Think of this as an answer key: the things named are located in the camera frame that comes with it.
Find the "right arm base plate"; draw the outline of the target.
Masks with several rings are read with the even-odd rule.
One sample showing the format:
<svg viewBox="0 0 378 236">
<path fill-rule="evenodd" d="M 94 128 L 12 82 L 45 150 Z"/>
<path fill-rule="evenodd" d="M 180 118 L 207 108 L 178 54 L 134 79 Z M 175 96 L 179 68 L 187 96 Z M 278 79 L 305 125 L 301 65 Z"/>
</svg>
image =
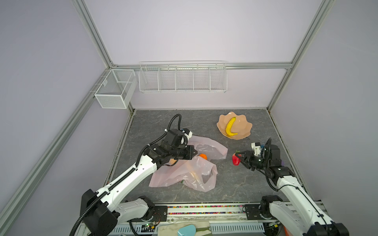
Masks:
<svg viewBox="0 0 378 236">
<path fill-rule="evenodd" d="M 260 204 L 245 204 L 242 207 L 247 220 L 264 220 L 260 212 Z"/>
</svg>

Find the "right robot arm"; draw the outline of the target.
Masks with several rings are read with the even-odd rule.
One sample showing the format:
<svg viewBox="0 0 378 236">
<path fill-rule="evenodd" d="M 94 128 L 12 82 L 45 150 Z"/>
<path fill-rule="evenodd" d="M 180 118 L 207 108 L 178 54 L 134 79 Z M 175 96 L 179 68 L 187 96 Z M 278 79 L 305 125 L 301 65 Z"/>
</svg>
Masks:
<svg viewBox="0 0 378 236">
<path fill-rule="evenodd" d="M 294 172 L 282 165 L 281 151 L 269 141 L 261 151 L 239 151 L 233 155 L 243 166 L 262 173 L 270 188 L 283 192 L 296 213 L 277 195 L 263 196 L 260 214 L 264 218 L 274 217 L 294 236 L 348 236 L 342 223 L 336 223 L 316 205 L 303 189 Z"/>
</svg>

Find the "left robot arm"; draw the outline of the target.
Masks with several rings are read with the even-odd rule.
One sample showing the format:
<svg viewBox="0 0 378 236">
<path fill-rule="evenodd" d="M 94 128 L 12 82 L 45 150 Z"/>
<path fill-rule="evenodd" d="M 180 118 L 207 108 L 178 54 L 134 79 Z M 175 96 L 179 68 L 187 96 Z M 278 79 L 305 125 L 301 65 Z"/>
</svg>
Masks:
<svg viewBox="0 0 378 236">
<path fill-rule="evenodd" d="M 91 236 L 107 236 L 114 228 L 133 219 L 153 218 L 154 203 L 142 196 L 131 202 L 123 199 L 145 178 L 161 167 L 170 167 L 170 160 L 191 160 L 197 155 L 193 145 L 189 145 L 192 132 L 181 128 L 181 114 L 170 120 L 164 134 L 145 145 L 136 162 L 115 180 L 97 191 L 87 190 L 81 198 L 79 218 L 70 231 L 74 236 L 84 223 Z"/>
</svg>

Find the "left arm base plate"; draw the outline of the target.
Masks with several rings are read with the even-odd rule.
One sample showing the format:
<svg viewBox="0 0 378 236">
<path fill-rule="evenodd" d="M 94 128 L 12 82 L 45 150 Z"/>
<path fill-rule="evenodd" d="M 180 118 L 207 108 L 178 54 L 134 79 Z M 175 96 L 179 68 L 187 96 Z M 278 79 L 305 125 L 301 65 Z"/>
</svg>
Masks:
<svg viewBox="0 0 378 236">
<path fill-rule="evenodd" d="M 147 212 L 141 218 L 134 218 L 132 222 L 165 222 L 168 216 L 167 206 L 149 207 Z"/>
</svg>

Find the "light blue object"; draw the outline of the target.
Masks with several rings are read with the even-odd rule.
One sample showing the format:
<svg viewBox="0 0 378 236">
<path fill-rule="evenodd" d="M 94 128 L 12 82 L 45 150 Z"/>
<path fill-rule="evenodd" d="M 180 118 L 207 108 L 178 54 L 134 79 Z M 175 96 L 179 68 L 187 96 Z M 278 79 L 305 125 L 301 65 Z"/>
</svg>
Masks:
<svg viewBox="0 0 378 236">
<path fill-rule="evenodd" d="M 196 226 L 193 224 L 184 226 L 177 231 L 178 236 L 195 236 L 195 234 L 196 234 Z"/>
</svg>

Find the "pink plastic bag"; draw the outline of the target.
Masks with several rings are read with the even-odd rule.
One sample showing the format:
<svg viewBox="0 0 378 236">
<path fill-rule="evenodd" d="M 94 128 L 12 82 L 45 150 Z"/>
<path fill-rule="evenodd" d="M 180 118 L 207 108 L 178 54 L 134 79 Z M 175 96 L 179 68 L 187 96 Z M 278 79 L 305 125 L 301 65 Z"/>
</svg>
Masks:
<svg viewBox="0 0 378 236">
<path fill-rule="evenodd" d="M 179 160 L 178 164 L 163 166 L 153 173 L 150 187 L 168 187 L 181 182 L 183 185 L 201 192 L 208 192 L 215 188 L 217 180 L 217 166 L 215 160 L 226 159 L 228 148 L 207 137 L 193 136 L 189 145 L 194 145 L 198 154 L 191 160 Z M 199 155 L 207 155 L 207 160 Z"/>
</svg>

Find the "orange tangerine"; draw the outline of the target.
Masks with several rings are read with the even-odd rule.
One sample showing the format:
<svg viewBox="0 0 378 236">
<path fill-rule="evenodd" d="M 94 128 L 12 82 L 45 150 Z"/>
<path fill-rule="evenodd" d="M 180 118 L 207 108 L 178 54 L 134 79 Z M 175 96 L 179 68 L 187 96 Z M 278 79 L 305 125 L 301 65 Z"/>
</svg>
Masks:
<svg viewBox="0 0 378 236">
<path fill-rule="evenodd" d="M 205 160 L 208 159 L 208 158 L 207 158 L 207 155 L 205 155 L 205 154 L 200 154 L 199 156 L 200 156 L 201 158 L 205 159 Z"/>
</svg>

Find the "white mesh box basket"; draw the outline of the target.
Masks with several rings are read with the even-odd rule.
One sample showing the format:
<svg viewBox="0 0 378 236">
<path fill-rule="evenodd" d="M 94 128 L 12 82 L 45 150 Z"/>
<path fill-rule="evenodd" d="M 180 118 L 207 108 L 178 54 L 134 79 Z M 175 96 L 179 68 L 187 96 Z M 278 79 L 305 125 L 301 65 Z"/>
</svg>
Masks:
<svg viewBox="0 0 378 236">
<path fill-rule="evenodd" d="M 132 69 L 111 69 L 107 72 L 95 97 L 103 109 L 128 109 L 137 86 Z"/>
</svg>

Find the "red strawberry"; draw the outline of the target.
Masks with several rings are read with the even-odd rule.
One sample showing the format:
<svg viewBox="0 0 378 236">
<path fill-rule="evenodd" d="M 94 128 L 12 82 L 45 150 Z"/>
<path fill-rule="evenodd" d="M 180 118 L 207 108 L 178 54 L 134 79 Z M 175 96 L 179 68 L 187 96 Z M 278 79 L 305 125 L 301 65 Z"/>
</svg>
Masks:
<svg viewBox="0 0 378 236">
<path fill-rule="evenodd" d="M 241 160 L 240 160 L 239 156 L 234 153 L 233 156 L 232 156 L 233 165 L 238 166 L 240 164 L 240 162 L 241 162 Z"/>
</svg>

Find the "yellow green banana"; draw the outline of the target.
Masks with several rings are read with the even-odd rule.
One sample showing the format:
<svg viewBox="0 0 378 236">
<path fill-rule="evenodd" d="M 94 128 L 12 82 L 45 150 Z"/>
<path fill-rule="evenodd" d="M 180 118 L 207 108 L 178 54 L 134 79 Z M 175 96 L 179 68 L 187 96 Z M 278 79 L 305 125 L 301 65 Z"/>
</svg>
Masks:
<svg viewBox="0 0 378 236">
<path fill-rule="evenodd" d="M 236 117 L 233 117 L 233 118 L 230 119 L 230 121 L 226 125 L 225 131 L 226 131 L 227 136 L 229 136 L 229 137 L 233 137 L 235 135 L 238 135 L 238 133 L 234 133 L 234 132 L 231 131 L 232 126 L 235 123 L 235 121 L 236 121 Z"/>
</svg>

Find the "beige scalloped fruit bowl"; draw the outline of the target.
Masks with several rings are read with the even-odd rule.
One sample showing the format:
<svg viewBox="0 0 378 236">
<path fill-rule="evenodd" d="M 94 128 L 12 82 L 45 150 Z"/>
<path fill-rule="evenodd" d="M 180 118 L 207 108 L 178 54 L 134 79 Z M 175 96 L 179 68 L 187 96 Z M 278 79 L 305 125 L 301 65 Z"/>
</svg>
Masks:
<svg viewBox="0 0 378 236">
<path fill-rule="evenodd" d="M 225 128 L 230 119 L 233 117 L 236 117 L 236 121 L 233 124 L 231 131 L 234 133 L 238 133 L 238 135 L 229 137 L 226 134 Z M 217 122 L 217 128 L 220 131 L 220 133 L 223 136 L 233 140 L 241 140 L 250 136 L 252 127 L 253 124 L 247 121 L 245 115 L 237 115 L 234 112 L 229 112 L 226 115 L 220 115 L 219 120 Z"/>
</svg>

